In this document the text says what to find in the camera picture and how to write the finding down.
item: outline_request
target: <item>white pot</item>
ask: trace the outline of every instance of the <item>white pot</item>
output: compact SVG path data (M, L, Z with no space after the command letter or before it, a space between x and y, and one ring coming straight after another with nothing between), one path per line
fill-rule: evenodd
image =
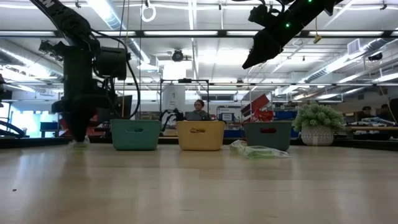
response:
M306 126L301 130L301 138L308 146L330 146L333 143L333 131L325 126Z

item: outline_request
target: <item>ceiling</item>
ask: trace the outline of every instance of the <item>ceiling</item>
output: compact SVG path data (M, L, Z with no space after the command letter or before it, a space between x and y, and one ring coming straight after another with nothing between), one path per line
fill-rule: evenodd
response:
M107 24L94 11L86 1L80 0L81 8L74 6L75 1L61 0L65 5L76 10L86 18L91 26L96 30L109 30ZM143 22L140 11L142 1L130 0L131 7L125 7L123 12L123 1L114 0L116 12L119 16L124 14L124 23L128 24L128 30L260 30L261 26L249 22L248 17L253 6L257 6L259 1L233 2L222 0L223 10L218 9L219 0L197 0L196 16L192 19L190 25L190 11L188 10L187 0L160 0L150 3L156 8L156 16L153 21ZM388 7L380 10L383 1L361 0L361 1L343 1L335 7L335 15L328 16L325 12L321 13L316 21L312 21L305 30L395 30L398 28L397 10L398 2L390 0L384 1ZM266 1L267 4L273 3L279 7L275 1ZM144 15L150 17L150 10L145 10ZM51 21L30 1L0 0L0 30L55 30ZM64 41L57 38L9 38L7 43L15 44L25 51L16 50L16 54L23 57L32 58L30 53L43 57L42 60L48 60L51 63L59 65L52 57L43 55L38 50L41 40L49 40L51 43ZM309 71L316 68L322 68L329 60L343 54L347 51L347 44L354 39L341 38L323 38L317 44L313 39L291 40L285 47L284 52L275 59L268 61L252 69L244 70L241 65L246 60L249 49L252 47L252 38L195 38L197 45L198 60L198 78L209 79L211 82L236 82L242 78L245 82L298 82L300 77L308 75ZM143 38L135 39L142 50L148 54L160 59L159 65L172 63L169 59L169 52L175 49L181 49L185 55L192 58L192 39L191 38ZM117 42L110 39L101 39L101 45L107 47L116 47ZM396 42L387 45L383 49L383 62L397 57L398 45ZM370 62L358 58L357 61L335 70L329 74L330 78L324 82L337 82L341 75L344 77L363 71L365 68L371 68L380 62ZM159 80L157 72L145 72L137 69L137 60L132 61L134 73L141 76L141 82L152 82ZM187 68L187 77L193 78L191 60L181 63ZM43 82L54 82L54 80L43 80ZM149 86L146 89L155 89L156 86ZM219 87L220 89L236 89L235 86ZM257 90L273 90L277 86L259 86Z

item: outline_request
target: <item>gray bin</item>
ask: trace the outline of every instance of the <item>gray bin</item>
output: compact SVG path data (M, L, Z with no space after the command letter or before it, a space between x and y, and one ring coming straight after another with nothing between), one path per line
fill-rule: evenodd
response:
M265 146L287 151L290 146L291 122L246 123L244 132L248 146Z

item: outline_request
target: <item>green plant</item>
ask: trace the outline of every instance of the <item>green plant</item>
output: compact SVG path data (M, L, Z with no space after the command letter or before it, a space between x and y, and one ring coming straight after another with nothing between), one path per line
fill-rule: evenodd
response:
M298 109L293 127L295 131L301 131L305 126L326 126L337 131L343 127L343 121L343 115L330 106L311 102L309 105L301 106Z

